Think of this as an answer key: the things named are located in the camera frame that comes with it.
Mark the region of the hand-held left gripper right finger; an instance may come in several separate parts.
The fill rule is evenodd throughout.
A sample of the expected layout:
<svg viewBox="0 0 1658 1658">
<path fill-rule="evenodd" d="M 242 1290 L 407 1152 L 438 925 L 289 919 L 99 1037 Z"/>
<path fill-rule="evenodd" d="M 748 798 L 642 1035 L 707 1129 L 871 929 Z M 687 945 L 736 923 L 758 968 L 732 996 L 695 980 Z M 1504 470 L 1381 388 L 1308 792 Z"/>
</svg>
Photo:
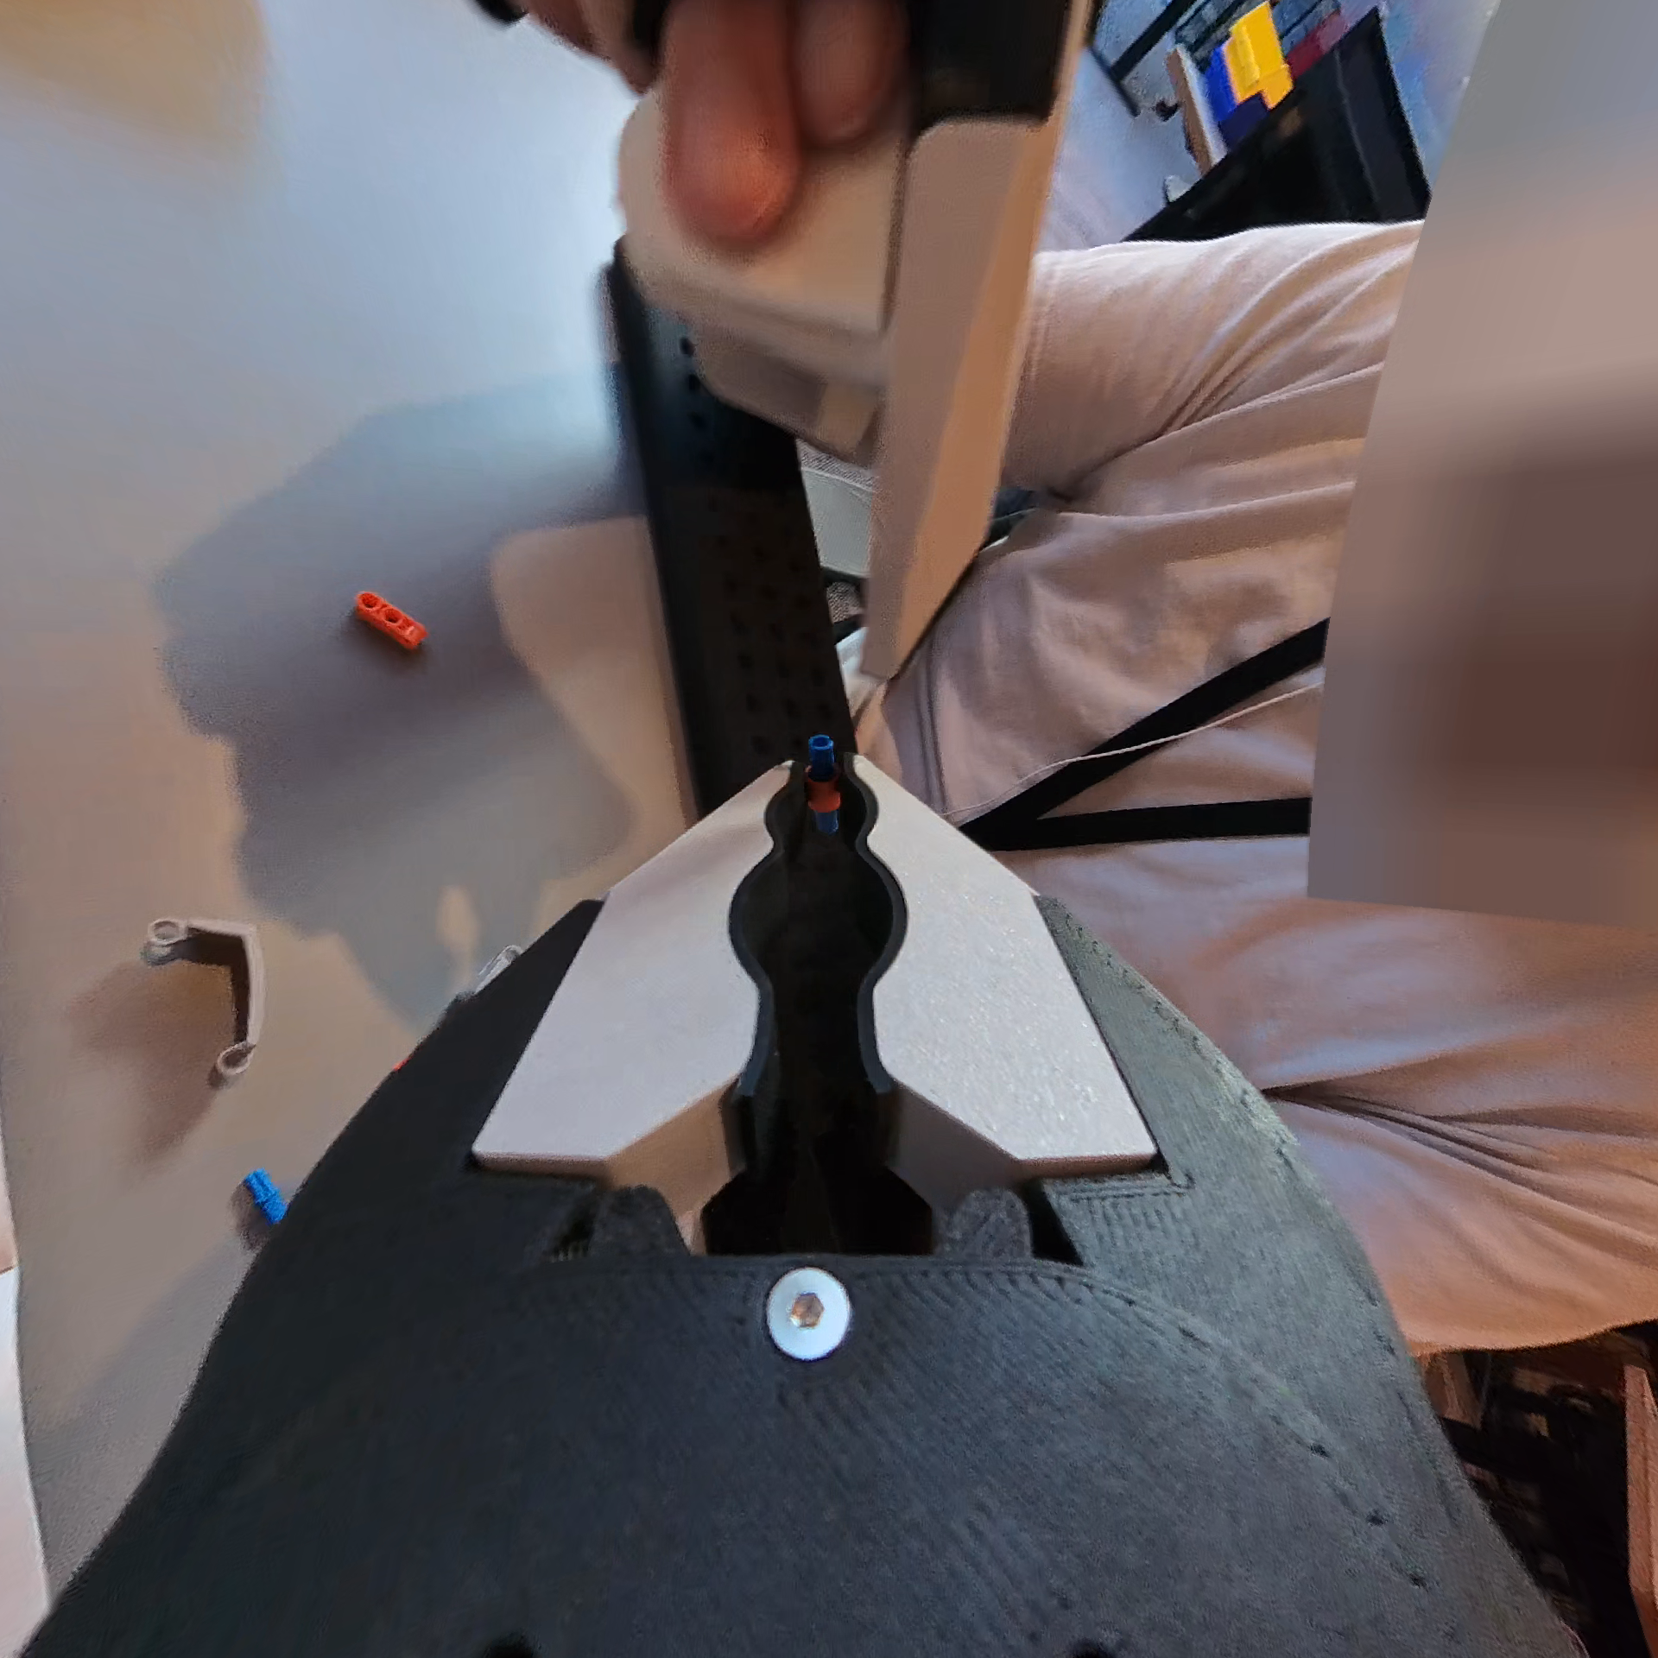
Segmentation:
<svg viewBox="0 0 1658 1658">
<path fill-rule="evenodd" d="M 1030 886 L 862 757 L 866 849 L 901 941 L 871 992 L 889 1164 L 934 1213 L 1034 1178 L 1146 1170 L 1156 1145 Z"/>
</svg>

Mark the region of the person's beige pants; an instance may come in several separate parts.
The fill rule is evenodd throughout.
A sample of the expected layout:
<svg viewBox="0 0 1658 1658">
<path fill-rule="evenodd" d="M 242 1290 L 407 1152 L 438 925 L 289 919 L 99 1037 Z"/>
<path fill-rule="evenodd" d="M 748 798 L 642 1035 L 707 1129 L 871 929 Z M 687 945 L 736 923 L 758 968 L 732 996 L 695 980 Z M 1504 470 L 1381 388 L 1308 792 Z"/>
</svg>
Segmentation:
<svg viewBox="0 0 1658 1658">
<path fill-rule="evenodd" d="M 965 819 L 1330 613 L 1414 222 L 1036 259 L 1040 508 L 858 743 Z M 1653 933 L 1316 902 L 1307 841 L 1007 858 L 1263 1094 L 1420 1352 L 1653 1321 Z"/>
</svg>

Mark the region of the black storage shelf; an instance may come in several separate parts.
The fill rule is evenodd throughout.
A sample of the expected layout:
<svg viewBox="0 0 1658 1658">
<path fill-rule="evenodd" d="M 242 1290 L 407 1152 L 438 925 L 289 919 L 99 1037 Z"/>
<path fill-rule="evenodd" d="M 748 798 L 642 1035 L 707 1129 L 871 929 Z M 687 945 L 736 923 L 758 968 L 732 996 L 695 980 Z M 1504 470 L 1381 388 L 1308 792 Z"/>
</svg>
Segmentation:
<svg viewBox="0 0 1658 1658">
<path fill-rule="evenodd" d="M 1430 200 L 1381 4 L 1271 4 L 1293 90 L 1236 108 L 1220 61 L 1254 2 L 1150 4 L 1142 27 L 1093 22 L 1091 53 L 1130 114 L 1177 122 L 1197 176 L 1130 239 L 1203 241 L 1301 223 L 1389 223 Z"/>
</svg>

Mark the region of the yellow storage bin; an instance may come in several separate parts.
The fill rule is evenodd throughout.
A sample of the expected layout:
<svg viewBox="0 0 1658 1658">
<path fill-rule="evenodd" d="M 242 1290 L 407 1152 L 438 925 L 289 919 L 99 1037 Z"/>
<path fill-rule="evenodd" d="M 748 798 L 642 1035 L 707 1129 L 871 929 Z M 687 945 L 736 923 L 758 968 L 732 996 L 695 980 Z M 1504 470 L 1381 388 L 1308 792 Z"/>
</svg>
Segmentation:
<svg viewBox="0 0 1658 1658">
<path fill-rule="evenodd" d="M 1258 4 L 1232 24 L 1220 59 L 1236 108 L 1256 100 L 1269 112 L 1293 90 L 1271 4 Z"/>
</svg>

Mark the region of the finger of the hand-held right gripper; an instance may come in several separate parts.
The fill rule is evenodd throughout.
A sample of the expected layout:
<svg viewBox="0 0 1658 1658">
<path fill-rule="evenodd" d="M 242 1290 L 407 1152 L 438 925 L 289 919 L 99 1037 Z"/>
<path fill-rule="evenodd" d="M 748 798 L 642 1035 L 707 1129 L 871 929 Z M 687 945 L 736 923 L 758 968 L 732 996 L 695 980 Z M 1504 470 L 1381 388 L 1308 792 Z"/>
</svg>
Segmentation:
<svg viewBox="0 0 1658 1658">
<path fill-rule="evenodd" d="M 1095 4 L 920 4 L 862 670 L 899 672 L 983 545 L 1028 269 Z"/>
</svg>

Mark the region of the person's right hand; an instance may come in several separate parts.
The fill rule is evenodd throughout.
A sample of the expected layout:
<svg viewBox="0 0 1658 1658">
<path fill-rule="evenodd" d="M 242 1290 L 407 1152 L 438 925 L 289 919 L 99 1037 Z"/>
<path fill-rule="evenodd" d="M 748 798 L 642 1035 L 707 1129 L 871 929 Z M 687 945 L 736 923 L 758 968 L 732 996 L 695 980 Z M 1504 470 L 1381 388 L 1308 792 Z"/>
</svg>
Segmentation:
<svg viewBox="0 0 1658 1658">
<path fill-rule="evenodd" d="M 860 145 L 901 96 L 907 20 L 889 2 L 673 2 L 652 49 L 632 4 L 507 4 L 656 94 L 664 190 L 687 231 L 758 245 L 805 161 Z"/>
</svg>

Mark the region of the black perforated panel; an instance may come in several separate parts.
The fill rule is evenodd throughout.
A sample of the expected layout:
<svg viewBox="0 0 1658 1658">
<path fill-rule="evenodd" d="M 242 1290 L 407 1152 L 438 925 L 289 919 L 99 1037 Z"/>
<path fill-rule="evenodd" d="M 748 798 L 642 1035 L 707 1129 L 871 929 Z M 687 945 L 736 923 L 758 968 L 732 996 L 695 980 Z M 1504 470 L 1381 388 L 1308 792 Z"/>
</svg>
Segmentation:
<svg viewBox="0 0 1658 1658">
<path fill-rule="evenodd" d="M 607 296 L 697 815 L 813 735 L 854 747 L 795 443 L 721 402 L 615 241 Z"/>
</svg>

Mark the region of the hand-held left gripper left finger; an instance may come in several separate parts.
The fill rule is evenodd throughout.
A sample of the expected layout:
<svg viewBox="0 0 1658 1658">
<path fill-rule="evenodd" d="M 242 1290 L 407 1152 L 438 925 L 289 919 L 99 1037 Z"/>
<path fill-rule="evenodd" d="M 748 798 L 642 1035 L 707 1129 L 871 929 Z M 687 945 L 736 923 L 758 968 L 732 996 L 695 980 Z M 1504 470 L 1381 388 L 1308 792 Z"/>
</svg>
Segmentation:
<svg viewBox="0 0 1658 1658">
<path fill-rule="evenodd" d="M 724 1100 L 758 990 L 730 943 L 740 882 L 771 851 L 777 764 L 611 888 L 472 1154 L 485 1170 L 607 1190 L 721 1190 L 740 1166 Z"/>
</svg>

